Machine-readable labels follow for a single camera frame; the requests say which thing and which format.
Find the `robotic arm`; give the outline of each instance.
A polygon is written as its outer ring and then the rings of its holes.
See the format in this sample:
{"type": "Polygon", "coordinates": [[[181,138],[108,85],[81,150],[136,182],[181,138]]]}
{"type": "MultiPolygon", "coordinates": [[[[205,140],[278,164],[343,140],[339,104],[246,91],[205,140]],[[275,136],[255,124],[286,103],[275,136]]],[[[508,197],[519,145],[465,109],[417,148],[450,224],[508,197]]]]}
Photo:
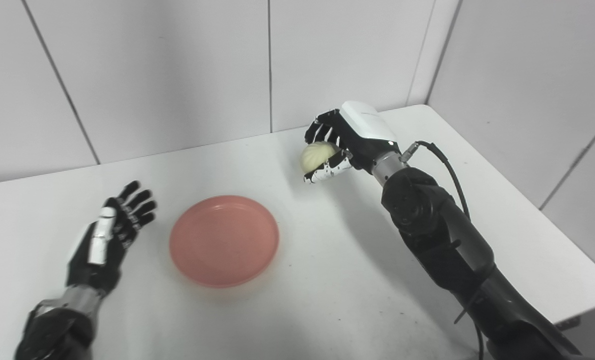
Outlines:
{"type": "Polygon", "coordinates": [[[97,312],[120,280],[120,265],[140,229],[155,219],[156,203],[133,181],[110,197],[97,221],[88,225],[68,264],[60,298],[42,300],[28,314],[16,360],[90,359],[97,312]]]}
{"type": "Polygon", "coordinates": [[[435,284],[464,307],[488,338],[496,360],[587,359],[503,276],[491,247],[450,194],[432,176],[407,164],[419,142],[400,152],[377,111],[350,101],[317,116],[305,140],[340,148],[307,173],[305,182],[337,175],[339,171],[330,175],[327,169],[345,161],[376,178],[382,185],[381,203],[404,243],[435,284]]]}

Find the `panel seam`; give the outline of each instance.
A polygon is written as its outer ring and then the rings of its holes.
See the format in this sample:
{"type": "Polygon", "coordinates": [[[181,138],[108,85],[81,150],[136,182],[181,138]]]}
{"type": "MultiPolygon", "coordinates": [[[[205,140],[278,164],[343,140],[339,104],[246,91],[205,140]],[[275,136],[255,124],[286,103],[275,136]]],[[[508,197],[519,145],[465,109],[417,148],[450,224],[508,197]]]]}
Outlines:
{"type": "Polygon", "coordinates": [[[30,9],[28,3],[26,2],[26,0],[21,0],[21,3],[24,6],[24,10],[26,10],[26,14],[28,16],[28,19],[30,20],[30,24],[32,25],[33,30],[35,31],[35,35],[37,35],[37,39],[39,39],[39,43],[41,44],[42,49],[44,50],[44,54],[48,58],[48,63],[51,64],[51,68],[53,69],[53,73],[55,74],[55,77],[57,78],[57,82],[59,83],[60,88],[62,88],[62,93],[64,93],[64,96],[66,96],[66,100],[67,100],[69,106],[71,107],[71,111],[73,112],[73,116],[75,116],[75,121],[77,122],[78,127],[80,127],[80,131],[82,132],[84,140],[86,141],[86,144],[89,147],[89,150],[91,151],[93,158],[95,159],[95,162],[97,163],[97,165],[99,165],[100,158],[98,157],[96,150],[94,149],[91,139],[89,138],[89,135],[87,133],[87,130],[85,130],[85,126],[82,124],[82,120],[80,119],[78,110],[76,110],[76,105],[73,103],[73,100],[71,99],[71,95],[69,95],[69,91],[67,91],[67,87],[64,84],[64,81],[62,80],[62,76],[60,76],[60,72],[58,71],[58,67],[55,64],[55,61],[53,60],[51,53],[49,52],[47,43],[44,41],[44,37],[40,33],[40,28],[38,27],[38,24],[35,21],[35,18],[33,17],[31,9],[30,9]]]}
{"type": "Polygon", "coordinates": [[[271,66],[271,0],[266,2],[268,30],[268,132],[273,132],[273,74],[271,66]]]}
{"type": "Polygon", "coordinates": [[[451,36],[453,36],[453,29],[455,28],[456,21],[458,20],[458,14],[460,13],[460,9],[462,9],[462,1],[459,0],[457,6],[455,7],[455,13],[453,13],[453,18],[451,19],[451,25],[448,27],[448,33],[446,34],[446,39],[444,40],[444,45],[442,46],[442,51],[439,53],[439,60],[437,60],[437,66],[435,67],[435,73],[433,73],[433,79],[430,81],[430,87],[428,88],[428,94],[426,95],[426,100],[424,100],[424,104],[428,105],[429,100],[431,98],[431,94],[433,92],[433,88],[435,87],[435,81],[438,79],[438,74],[440,73],[440,68],[442,67],[442,62],[444,62],[444,55],[447,53],[447,48],[449,47],[449,41],[451,40],[451,36]]]}
{"type": "Polygon", "coordinates": [[[436,2],[437,2],[437,0],[433,0],[433,5],[432,5],[432,7],[430,7],[430,14],[428,15],[428,22],[426,23],[426,29],[424,29],[424,36],[421,39],[421,46],[419,46],[418,59],[415,62],[415,70],[413,71],[413,76],[411,78],[411,84],[409,85],[409,92],[406,94],[406,101],[404,103],[404,105],[406,107],[409,106],[409,99],[411,99],[411,91],[414,89],[414,83],[416,82],[417,69],[420,66],[420,59],[422,59],[422,53],[424,51],[424,46],[426,45],[426,36],[429,33],[429,28],[431,27],[431,19],[433,18],[433,11],[435,11],[435,3],[436,2]]]}
{"type": "Polygon", "coordinates": [[[589,152],[589,150],[594,145],[595,145],[595,135],[592,137],[592,139],[590,139],[590,141],[588,142],[588,144],[586,146],[584,146],[584,148],[578,153],[578,155],[575,158],[575,160],[573,160],[571,166],[564,173],[564,175],[562,176],[562,178],[560,178],[560,181],[557,182],[557,184],[551,190],[551,192],[548,194],[548,196],[546,197],[546,199],[544,199],[544,202],[542,203],[542,205],[540,205],[540,207],[538,207],[538,209],[540,209],[540,211],[544,210],[544,208],[549,204],[549,202],[551,201],[551,199],[553,199],[553,196],[555,196],[555,194],[558,193],[558,191],[560,191],[560,187],[562,187],[562,185],[567,181],[567,179],[569,178],[569,176],[571,176],[571,173],[573,173],[573,171],[577,168],[577,166],[580,164],[580,162],[582,161],[582,159],[587,155],[587,153],[589,152]]]}

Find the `pink plate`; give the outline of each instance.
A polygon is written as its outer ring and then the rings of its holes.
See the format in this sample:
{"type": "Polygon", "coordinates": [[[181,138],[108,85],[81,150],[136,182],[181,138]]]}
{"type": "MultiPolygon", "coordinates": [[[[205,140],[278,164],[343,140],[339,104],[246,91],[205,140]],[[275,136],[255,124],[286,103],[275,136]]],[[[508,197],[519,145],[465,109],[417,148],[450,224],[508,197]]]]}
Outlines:
{"type": "Polygon", "coordinates": [[[273,215],[242,196],[202,200],[182,214],[171,231],[175,266],[191,280],[213,288],[234,287],[258,276],[278,249],[273,215]]]}

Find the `white table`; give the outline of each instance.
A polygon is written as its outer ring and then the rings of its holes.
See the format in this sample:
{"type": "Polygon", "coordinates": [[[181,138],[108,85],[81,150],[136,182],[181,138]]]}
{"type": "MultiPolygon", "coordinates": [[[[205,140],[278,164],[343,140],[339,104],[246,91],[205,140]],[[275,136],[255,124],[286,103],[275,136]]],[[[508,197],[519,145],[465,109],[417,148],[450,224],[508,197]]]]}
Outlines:
{"type": "MultiPolygon", "coordinates": [[[[383,113],[402,147],[435,142],[455,167],[473,222],[518,291],[552,322],[595,308],[595,264],[430,107],[383,113]]],[[[157,219],[140,233],[99,314],[96,360],[469,358],[460,306],[409,253],[361,171],[302,182],[304,129],[0,182],[0,359],[27,312],[62,294],[83,225],[131,180],[152,189],[157,219]],[[252,198],[277,219],[272,265],[229,289],[185,279],[168,256],[176,219],[220,194],[252,198]]],[[[410,164],[455,193],[422,148],[410,164]]]]}

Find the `cable connector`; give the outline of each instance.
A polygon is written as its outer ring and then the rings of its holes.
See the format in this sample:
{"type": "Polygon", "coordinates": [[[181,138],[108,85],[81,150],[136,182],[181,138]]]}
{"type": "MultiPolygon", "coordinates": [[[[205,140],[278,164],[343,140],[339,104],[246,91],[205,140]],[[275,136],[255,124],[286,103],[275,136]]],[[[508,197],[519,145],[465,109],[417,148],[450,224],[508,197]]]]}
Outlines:
{"type": "Polygon", "coordinates": [[[420,147],[420,144],[416,141],[414,143],[411,144],[411,146],[409,146],[409,148],[407,148],[407,150],[405,150],[402,155],[400,156],[400,161],[405,163],[408,162],[409,159],[414,155],[414,153],[416,153],[417,148],[420,147]]]}

